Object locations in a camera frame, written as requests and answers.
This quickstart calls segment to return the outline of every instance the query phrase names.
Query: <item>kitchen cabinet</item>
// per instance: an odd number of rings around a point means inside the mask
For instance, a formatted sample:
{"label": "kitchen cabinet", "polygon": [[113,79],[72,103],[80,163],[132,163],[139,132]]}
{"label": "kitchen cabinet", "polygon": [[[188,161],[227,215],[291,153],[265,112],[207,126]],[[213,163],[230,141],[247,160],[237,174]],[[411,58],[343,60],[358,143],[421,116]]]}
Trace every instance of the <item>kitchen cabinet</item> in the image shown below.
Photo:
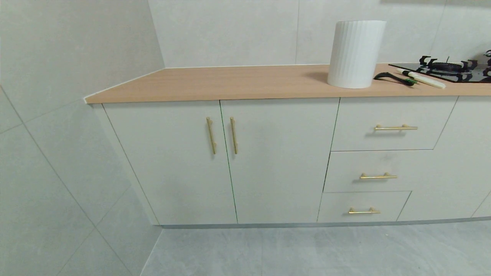
{"label": "kitchen cabinet", "polygon": [[[491,97],[104,108],[106,125],[112,125],[131,173],[164,225],[491,216],[491,125],[483,122],[491,117]],[[374,123],[407,123],[418,132],[371,136],[360,130]],[[371,207],[380,213],[365,213]],[[363,213],[349,214],[351,208]]]}
{"label": "kitchen cabinet", "polygon": [[161,224],[237,223],[218,101],[104,108]]}
{"label": "kitchen cabinet", "polygon": [[239,223],[316,222],[338,100],[221,101]]}

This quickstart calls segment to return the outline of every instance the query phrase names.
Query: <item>tile floor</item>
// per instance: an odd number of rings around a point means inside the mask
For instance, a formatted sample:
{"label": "tile floor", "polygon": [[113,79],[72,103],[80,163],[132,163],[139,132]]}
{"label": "tile floor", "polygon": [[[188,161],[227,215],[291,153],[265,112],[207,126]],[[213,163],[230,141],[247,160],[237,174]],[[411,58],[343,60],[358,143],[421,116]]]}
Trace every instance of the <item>tile floor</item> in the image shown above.
{"label": "tile floor", "polygon": [[164,229],[142,276],[491,276],[491,221]]}

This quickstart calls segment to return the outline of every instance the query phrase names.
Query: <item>white wall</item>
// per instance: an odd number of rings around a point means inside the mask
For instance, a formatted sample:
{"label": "white wall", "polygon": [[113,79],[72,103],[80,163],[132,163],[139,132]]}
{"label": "white wall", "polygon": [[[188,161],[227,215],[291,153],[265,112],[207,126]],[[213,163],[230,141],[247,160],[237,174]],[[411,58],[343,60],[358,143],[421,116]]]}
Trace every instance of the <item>white wall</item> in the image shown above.
{"label": "white wall", "polygon": [[0,18],[0,275],[138,276],[161,228],[82,98],[164,67],[147,1],[3,0]]}
{"label": "white wall", "polygon": [[149,0],[166,67],[329,63],[335,23],[386,20],[379,62],[491,49],[481,0]]}

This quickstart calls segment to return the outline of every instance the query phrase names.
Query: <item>gas stove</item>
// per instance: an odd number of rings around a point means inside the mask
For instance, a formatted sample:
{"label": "gas stove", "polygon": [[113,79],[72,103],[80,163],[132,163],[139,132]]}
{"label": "gas stove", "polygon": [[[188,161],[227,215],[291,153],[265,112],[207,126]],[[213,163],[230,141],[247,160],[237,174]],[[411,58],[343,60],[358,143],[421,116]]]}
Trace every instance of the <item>gas stove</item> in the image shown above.
{"label": "gas stove", "polygon": [[[487,51],[485,56],[491,57],[491,50]],[[460,63],[436,61],[437,58],[424,55],[419,59],[419,63],[393,63],[389,65],[453,83],[491,83],[491,58],[487,64],[479,64],[477,60],[471,59]]]}

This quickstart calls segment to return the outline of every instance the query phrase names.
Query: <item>brass bar handle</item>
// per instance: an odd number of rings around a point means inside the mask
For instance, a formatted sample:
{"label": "brass bar handle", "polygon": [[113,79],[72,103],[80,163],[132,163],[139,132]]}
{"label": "brass bar handle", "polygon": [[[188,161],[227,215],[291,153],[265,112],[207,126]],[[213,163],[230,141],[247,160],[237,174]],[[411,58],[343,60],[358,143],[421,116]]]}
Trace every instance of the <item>brass bar handle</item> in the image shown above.
{"label": "brass bar handle", "polygon": [[402,125],[402,127],[383,127],[381,125],[377,125],[373,128],[373,130],[418,130],[418,127],[410,127],[407,124]]}
{"label": "brass bar handle", "polygon": [[212,142],[213,154],[217,154],[217,143],[215,143],[215,139],[213,138],[212,130],[213,121],[209,117],[206,117],[206,122],[208,123],[208,132],[210,133],[210,141]]}
{"label": "brass bar handle", "polygon": [[380,214],[380,211],[375,210],[373,207],[370,207],[368,211],[355,211],[354,208],[351,207],[348,214]]}
{"label": "brass bar handle", "polygon": [[390,173],[386,172],[383,175],[375,175],[375,176],[367,176],[365,173],[362,173],[360,176],[360,179],[391,179],[391,178],[397,178],[397,175],[391,175]]}
{"label": "brass bar handle", "polygon": [[237,154],[237,138],[235,137],[235,120],[234,117],[230,117],[230,126],[232,127],[232,139],[234,140],[234,151]]}

